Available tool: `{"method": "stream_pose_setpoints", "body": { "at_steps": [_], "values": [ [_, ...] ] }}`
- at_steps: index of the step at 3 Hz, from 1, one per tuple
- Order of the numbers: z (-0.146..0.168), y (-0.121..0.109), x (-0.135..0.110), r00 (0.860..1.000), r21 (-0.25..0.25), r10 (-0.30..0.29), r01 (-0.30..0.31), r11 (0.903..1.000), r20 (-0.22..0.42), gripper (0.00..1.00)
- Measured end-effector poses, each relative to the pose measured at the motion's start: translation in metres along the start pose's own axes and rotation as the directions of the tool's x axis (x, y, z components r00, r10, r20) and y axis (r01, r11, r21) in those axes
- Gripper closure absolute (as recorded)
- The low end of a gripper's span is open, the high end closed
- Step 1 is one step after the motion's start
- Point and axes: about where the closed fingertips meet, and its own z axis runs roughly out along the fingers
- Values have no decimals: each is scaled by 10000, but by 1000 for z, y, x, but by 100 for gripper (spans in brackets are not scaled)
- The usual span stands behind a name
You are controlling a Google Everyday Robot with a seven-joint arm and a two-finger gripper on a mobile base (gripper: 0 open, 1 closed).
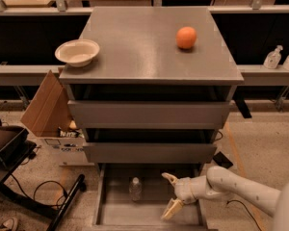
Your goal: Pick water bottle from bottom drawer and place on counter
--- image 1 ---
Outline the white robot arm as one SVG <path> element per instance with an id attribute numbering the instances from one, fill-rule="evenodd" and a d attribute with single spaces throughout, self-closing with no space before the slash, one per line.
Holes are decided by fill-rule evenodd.
<path id="1" fill-rule="evenodd" d="M 289 183 L 280 191 L 217 166 L 194 178 L 177 178 L 166 172 L 162 176 L 171 183 L 176 196 L 163 213 L 164 220 L 171 219 L 184 205 L 199 199 L 219 199 L 234 193 L 272 217 L 272 231 L 289 231 Z"/>

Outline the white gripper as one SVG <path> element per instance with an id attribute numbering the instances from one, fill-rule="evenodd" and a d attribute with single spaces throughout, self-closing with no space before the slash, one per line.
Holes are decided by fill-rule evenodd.
<path id="1" fill-rule="evenodd" d="M 170 220 L 174 215 L 181 211 L 184 205 L 189 205 L 198 201 L 197 178 L 180 178 L 163 172 L 162 177 L 167 179 L 174 187 L 176 199 L 171 199 L 161 216 L 162 220 Z"/>

